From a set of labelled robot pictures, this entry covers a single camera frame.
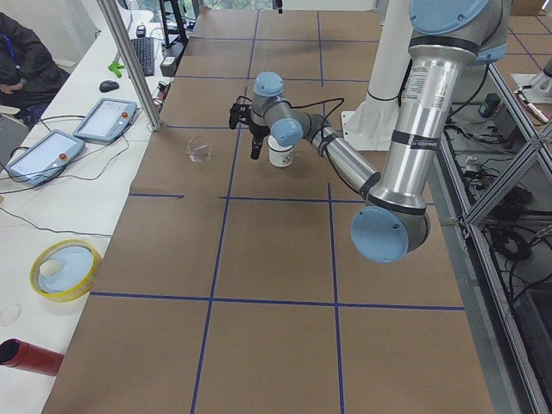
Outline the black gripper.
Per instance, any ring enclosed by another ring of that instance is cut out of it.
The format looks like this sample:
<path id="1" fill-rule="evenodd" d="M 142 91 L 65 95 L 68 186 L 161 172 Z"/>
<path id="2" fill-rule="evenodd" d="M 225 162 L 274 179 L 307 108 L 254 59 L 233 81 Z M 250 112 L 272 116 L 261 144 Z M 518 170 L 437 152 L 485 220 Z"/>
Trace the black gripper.
<path id="1" fill-rule="evenodd" d="M 270 128 L 267 126 L 265 120 L 254 112 L 249 113 L 248 128 L 254 137 L 251 142 L 250 158 L 257 160 L 260 157 L 260 139 L 264 139 L 270 135 Z"/>

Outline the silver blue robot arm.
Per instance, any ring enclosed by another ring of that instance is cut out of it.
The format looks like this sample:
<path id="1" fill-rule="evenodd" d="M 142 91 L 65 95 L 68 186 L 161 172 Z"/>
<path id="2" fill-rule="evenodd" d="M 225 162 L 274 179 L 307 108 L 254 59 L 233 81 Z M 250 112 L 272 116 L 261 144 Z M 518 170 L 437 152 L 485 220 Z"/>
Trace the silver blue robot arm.
<path id="1" fill-rule="evenodd" d="M 259 74 L 251 104 L 235 105 L 229 125 L 246 124 L 252 157 L 263 140 L 283 147 L 308 141 L 342 180 L 366 200 L 354 217 L 356 249 L 379 263 L 401 260 L 426 240 L 430 220 L 423 189 L 452 103 L 455 83 L 469 65 L 505 54 L 511 6 L 506 1 L 413 1 L 408 16 L 412 65 L 382 171 L 376 170 L 322 116 L 296 110 L 283 95 L 282 78 Z"/>

